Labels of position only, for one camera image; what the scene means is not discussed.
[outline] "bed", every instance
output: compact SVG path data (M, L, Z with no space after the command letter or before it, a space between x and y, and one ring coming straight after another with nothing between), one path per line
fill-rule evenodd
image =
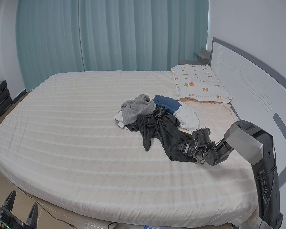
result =
M228 88L213 47L211 67L216 65L215 73ZM237 95L232 88L229 92ZM236 151L215 167L170 161L158 139L146 152L138 132L114 124L120 105L139 94L175 95L172 73L49 77L0 124L0 172L32 195L102 220L200 227L239 226L251 217L258 206L253 173ZM238 120L230 104L183 102L197 113L199 128L211 129L213 141ZM241 117L243 109L237 107Z

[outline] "floor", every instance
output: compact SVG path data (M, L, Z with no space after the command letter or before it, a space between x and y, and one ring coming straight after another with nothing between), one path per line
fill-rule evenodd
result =
M7 114L24 98L28 95L26 93L20 100L17 101L16 104L13 104L5 113L0 117L0 123L7 116ZM108 229L108 225L111 222L98 220L91 217L86 217L83 215L79 215L72 211L63 209L54 204L46 202L42 199L39 199L30 194L23 193L20 189L18 189L14 184L8 181L2 174L0 174L0 206L3 204L7 196L11 193L11 191L16 191L16 198L14 202L14 206L12 209L12 213L17 216L21 221L26 222L28 214L30 213L31 207L33 206L34 198L38 204L38 229L72 229L69 224L75 226L76 229ZM46 209L50 214L52 214L55 218L64 220L69 224L58 221L50 216L44 209ZM110 229L131 229L134 226L124 225L124 224L112 224L110 225ZM196 229L234 229L232 224L226 223L221 226L203 226Z

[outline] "teal curtain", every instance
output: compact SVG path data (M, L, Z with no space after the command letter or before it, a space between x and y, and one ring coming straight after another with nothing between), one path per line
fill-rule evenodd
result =
M19 0L26 89L61 72L170 71L206 47L208 0Z
M208 0L80 0L86 71L170 71L206 47Z
M56 73L84 71L78 1L19 0L16 43L27 91Z

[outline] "pillowcase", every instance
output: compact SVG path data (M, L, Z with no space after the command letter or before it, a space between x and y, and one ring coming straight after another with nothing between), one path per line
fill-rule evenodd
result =
M209 65L177 65L171 70L175 80L177 99L230 102L231 96Z

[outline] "bed sheet wrinkle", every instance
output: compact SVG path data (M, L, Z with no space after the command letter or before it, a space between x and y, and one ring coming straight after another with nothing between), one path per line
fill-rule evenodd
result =
M140 133L114 124L126 100L169 91L176 94L171 72L51 76L0 124L0 172L32 195L102 220L240 225L258 201L251 166L237 152L215 167L170 161L158 139L146 152ZM237 118L228 104L184 103L213 141Z

